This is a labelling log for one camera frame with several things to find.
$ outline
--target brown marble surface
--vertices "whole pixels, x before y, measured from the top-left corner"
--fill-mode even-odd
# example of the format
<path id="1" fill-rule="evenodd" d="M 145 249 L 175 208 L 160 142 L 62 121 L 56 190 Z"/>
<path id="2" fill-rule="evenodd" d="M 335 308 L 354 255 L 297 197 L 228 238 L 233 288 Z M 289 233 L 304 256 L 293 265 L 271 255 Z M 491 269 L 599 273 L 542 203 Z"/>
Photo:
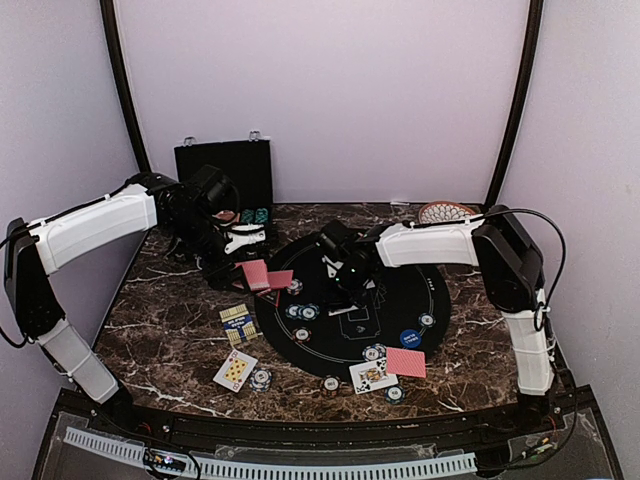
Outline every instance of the brown marble surface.
<path id="1" fill-rule="evenodd" d="M 415 219 L 417 206 L 278 205 L 279 244 L 317 231 L 333 218 L 354 227 Z M 175 412 L 276 421 L 366 421 L 477 410 L 516 398 L 509 333 L 488 303 L 482 279 L 463 266 L 440 267 L 452 301 L 442 346 L 427 359 L 427 378 L 400 377 L 407 397 L 389 405 L 383 391 L 320 395 L 319 381 L 285 361 L 261 335 L 238 349 L 273 373 L 268 392 L 233 393 L 212 381 L 231 351 L 218 312 L 253 298 L 213 291 L 195 265 L 165 254 L 169 238 L 153 231 L 118 295 L 95 350 L 139 405 Z"/>

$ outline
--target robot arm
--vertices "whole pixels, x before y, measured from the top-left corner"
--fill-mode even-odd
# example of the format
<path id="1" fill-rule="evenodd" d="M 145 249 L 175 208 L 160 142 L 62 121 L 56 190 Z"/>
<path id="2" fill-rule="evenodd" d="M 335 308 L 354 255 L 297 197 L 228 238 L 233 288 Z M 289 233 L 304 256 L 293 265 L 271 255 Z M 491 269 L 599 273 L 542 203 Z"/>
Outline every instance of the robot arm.
<path id="1" fill-rule="evenodd" d="M 325 226 L 318 244 L 335 271 L 330 277 L 346 303 L 358 304 L 381 268 L 410 264 L 479 267 L 490 302 L 509 327 L 520 393 L 544 396 L 553 382 L 550 346 L 542 325 L 545 304 L 542 254 L 513 214 L 497 206 L 491 217 L 464 223 L 394 224 L 354 233 L 339 222 Z"/>
<path id="2" fill-rule="evenodd" d="M 219 228 L 213 215 L 230 189 L 230 180 L 212 167 L 187 183 L 139 174 L 114 194 L 63 214 L 29 224 L 20 218 L 11 222 L 4 283 L 23 335 L 39 344 L 89 397 L 99 404 L 109 401 L 122 387 L 69 324 L 48 276 L 91 250 L 158 225 L 199 255 L 205 278 L 222 287 L 239 275 L 228 254 L 239 244 L 265 239 L 255 227 L 238 232 Z"/>

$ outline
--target white wall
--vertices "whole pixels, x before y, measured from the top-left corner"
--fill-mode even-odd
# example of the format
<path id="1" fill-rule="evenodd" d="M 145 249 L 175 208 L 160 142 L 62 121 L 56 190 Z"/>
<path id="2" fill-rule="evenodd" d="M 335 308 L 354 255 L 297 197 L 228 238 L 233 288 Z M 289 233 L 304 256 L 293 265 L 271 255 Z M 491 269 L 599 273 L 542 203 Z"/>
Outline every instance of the white wall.
<path id="1" fill-rule="evenodd" d="M 0 79 L 3 232 L 15 217 L 59 212 L 135 173 L 97 1 L 0 2 Z M 88 340 L 134 247 L 135 239 L 123 240 L 52 278 L 69 320 Z M 18 338 L 4 290 L 0 325 Z M 37 347 L 16 351 L 0 340 L 0 477 L 31 478 L 62 384 Z"/>
<path id="2" fill-rule="evenodd" d="M 484 200 L 527 0 L 117 2 L 154 169 L 273 139 L 277 202 Z"/>
<path id="3" fill-rule="evenodd" d="M 501 200 L 547 213 L 567 236 L 552 318 L 578 383 L 595 390 L 626 478 L 640 478 L 639 112 L 640 3 L 547 2 Z M 556 248 L 535 228 L 545 251 Z"/>

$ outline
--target wire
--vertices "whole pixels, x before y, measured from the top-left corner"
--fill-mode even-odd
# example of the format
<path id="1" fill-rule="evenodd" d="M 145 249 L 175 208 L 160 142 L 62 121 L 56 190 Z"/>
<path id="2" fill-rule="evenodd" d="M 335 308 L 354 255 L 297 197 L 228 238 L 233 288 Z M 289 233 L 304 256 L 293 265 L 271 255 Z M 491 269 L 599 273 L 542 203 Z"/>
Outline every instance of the wire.
<path id="1" fill-rule="evenodd" d="M 29 226 L 25 226 L 24 228 L 20 228 L 19 230 L 14 231 L 11 235 L 9 235 L 8 237 L 6 237 L 4 240 L 2 240 L 2 242 L 0 242 L 0 250 L 2 250 L 5 245 L 7 245 L 10 241 L 16 239 L 17 237 L 24 235 L 25 233 L 33 230 L 34 228 L 38 228 L 42 225 L 42 223 L 50 223 L 53 222 L 55 220 L 58 220 L 62 217 L 64 217 L 65 215 L 69 215 L 70 213 L 76 212 L 78 210 L 81 210 L 83 208 L 86 207 L 91 207 L 93 205 L 96 205 L 100 202 L 105 201 L 107 198 L 111 198 L 115 195 L 117 195 L 118 193 L 120 193 L 122 190 L 124 190 L 127 187 L 126 184 L 122 185 L 121 187 L 117 188 L 116 190 L 114 190 L 113 192 L 111 192 L 108 196 L 105 197 L 100 197 L 100 198 L 96 198 L 95 200 L 91 200 L 90 202 L 87 203 L 83 203 L 81 205 L 77 205 L 73 208 L 69 208 L 67 210 L 65 210 L 64 212 L 60 212 L 57 213 L 41 222 L 36 222 L 32 225 Z M 22 347 L 24 347 L 27 342 L 29 341 L 29 339 L 27 337 L 23 337 L 22 341 L 20 343 L 15 342 L 13 340 L 11 340 L 11 338 L 9 338 L 9 336 L 6 334 L 6 332 L 2 329 L 2 327 L 0 327 L 0 336 L 5 340 L 5 342 L 7 342 L 9 345 L 11 345 L 13 348 L 15 349 L 20 349 Z"/>
<path id="2" fill-rule="evenodd" d="M 573 436 L 573 433 L 575 432 L 576 429 L 576 424 L 578 423 L 578 394 L 576 389 L 573 389 L 573 396 L 574 396 L 574 403 L 573 403 L 573 421 L 571 424 L 571 428 L 569 429 L 569 433 L 567 434 L 567 436 L 565 437 L 564 441 L 560 444 L 557 445 L 555 449 L 550 450 L 550 453 L 547 454 L 544 459 L 542 459 L 539 462 L 535 462 L 535 463 L 529 463 L 526 465 L 518 465 L 518 463 L 526 460 L 527 458 L 530 457 L 517 457 L 514 460 L 510 461 L 509 463 L 505 463 L 503 465 L 494 465 L 494 466 L 490 466 L 490 465 L 478 465 L 478 471 L 479 472 L 489 472 L 489 471 L 496 471 L 496 470 L 525 470 L 527 468 L 535 468 L 535 467 L 539 467 L 540 465 L 542 465 L 543 463 L 547 463 L 549 460 L 551 460 L 553 457 L 555 457 L 558 453 L 560 453 L 560 451 L 562 451 L 562 449 L 564 447 L 566 447 L 567 443 L 569 443 L 569 441 L 571 440 L 571 437 Z M 556 426 L 555 421 L 551 418 L 551 416 L 549 416 L 549 418 L 551 419 L 551 423 L 553 425 L 553 434 L 556 435 L 556 439 L 558 438 L 558 429 Z"/>
<path id="3" fill-rule="evenodd" d="M 132 432 L 130 430 L 127 430 L 126 428 L 121 427 L 120 425 L 115 423 L 113 420 L 111 420 L 106 413 L 102 412 L 98 408 L 93 409 L 92 413 L 93 412 L 95 412 L 96 415 L 100 416 L 103 420 L 106 420 L 107 423 L 109 423 L 112 427 L 114 427 L 117 430 L 121 431 L 125 435 L 128 435 L 130 437 L 135 437 L 135 438 L 137 438 L 139 440 L 142 440 L 144 442 L 144 444 L 145 444 L 145 448 L 147 448 L 149 450 L 151 450 L 151 447 L 149 445 L 147 445 L 147 442 L 149 442 L 149 443 L 156 442 L 156 443 L 165 445 L 165 446 L 167 446 L 167 447 L 169 447 L 169 448 L 171 448 L 173 450 L 177 450 L 178 452 L 182 453 L 183 455 L 186 455 L 187 457 L 189 457 L 189 459 L 193 463 L 193 466 L 196 469 L 196 480 L 200 480 L 200 478 L 202 477 L 202 467 L 200 467 L 200 464 L 198 463 L 196 458 L 186 448 L 181 447 L 179 445 L 175 445 L 175 444 L 173 444 L 171 442 L 167 442 L 165 440 L 160 440 L 159 438 L 154 438 L 154 437 L 150 437 L 148 435 L 142 435 L 140 433 L 135 433 L 135 432 Z"/>
<path id="4" fill-rule="evenodd" d="M 549 217 L 547 217 L 545 214 L 536 212 L 535 210 L 529 210 L 527 208 L 509 208 L 507 210 L 502 210 L 500 212 L 487 213 L 482 217 L 477 218 L 477 220 L 492 218 L 492 217 L 499 217 L 502 215 L 506 215 L 507 213 L 522 213 L 525 215 L 533 215 L 534 217 L 541 218 L 542 220 L 547 222 L 558 234 L 558 238 L 560 239 L 560 244 L 562 246 L 562 256 L 560 258 L 560 265 L 558 266 L 558 271 L 553 280 L 553 283 L 551 284 L 551 288 L 549 289 L 549 294 L 547 295 L 547 298 L 546 298 L 546 302 L 548 304 L 551 301 L 553 292 L 555 291 L 556 286 L 558 285 L 558 281 L 560 280 L 560 276 L 562 275 L 562 272 L 564 270 L 565 263 L 567 262 L 567 242 L 565 241 L 564 235 L 562 234 L 562 230 L 560 230 L 560 227 L 558 227 L 558 225 Z"/>
<path id="5" fill-rule="evenodd" d="M 551 453 L 546 455 L 545 458 L 543 460 L 541 460 L 540 462 L 536 462 L 536 463 L 532 463 L 532 464 L 528 464 L 528 465 L 515 465 L 514 466 L 514 464 L 519 463 L 519 462 L 524 460 L 524 458 L 520 457 L 520 458 L 516 458 L 515 460 L 513 460 L 512 462 L 507 464 L 507 470 L 524 470 L 526 468 L 538 467 L 538 466 L 542 465 L 543 463 L 547 463 L 549 460 L 551 460 L 553 457 L 555 457 L 558 453 L 560 453 L 560 451 L 564 447 L 567 446 L 567 443 L 569 443 L 569 440 L 571 440 L 571 437 L 573 436 L 573 432 L 575 432 L 576 425 L 578 423 L 578 394 L 577 394 L 575 389 L 573 391 L 573 396 L 574 396 L 573 422 L 571 424 L 571 428 L 569 429 L 569 433 L 565 437 L 564 441 L 557 448 L 551 450 L 550 451 Z"/>
<path id="6" fill-rule="evenodd" d="M 537 212 L 535 210 L 530 210 L 527 208 L 508 208 L 506 210 L 501 210 L 498 212 L 493 212 L 493 213 L 485 213 L 484 215 L 478 215 L 476 217 L 472 217 L 472 218 L 466 218 L 466 219 L 461 219 L 461 220 L 449 220 L 446 222 L 437 222 L 437 223 L 422 223 L 422 224 L 416 224 L 416 225 L 406 225 L 409 228 L 429 228 L 429 227 L 438 227 L 438 226 L 443 226 L 443 225 L 461 225 L 467 222 L 477 222 L 480 220 L 485 220 L 487 218 L 493 218 L 493 217 L 501 217 L 503 215 L 507 215 L 509 213 L 521 213 L 524 215 L 532 215 L 534 217 L 538 217 L 541 218 L 542 220 L 544 220 L 545 222 L 547 222 L 558 234 L 558 238 L 560 239 L 560 244 L 562 246 L 562 256 L 560 258 L 560 265 L 558 266 L 558 271 L 556 272 L 556 276 L 553 280 L 553 283 L 551 284 L 551 288 L 549 289 L 549 293 L 547 294 L 547 298 L 546 298 L 546 304 L 548 305 L 549 302 L 551 301 L 551 297 L 553 296 L 553 293 L 556 290 L 556 286 L 558 285 L 558 281 L 560 280 L 560 276 L 562 275 L 562 272 L 564 271 L 564 266 L 565 263 L 567 261 L 567 242 L 565 241 L 564 235 L 562 234 L 562 230 L 560 230 L 560 227 L 558 227 L 558 225 L 551 220 L 549 217 L 547 217 L 545 214 Z"/>

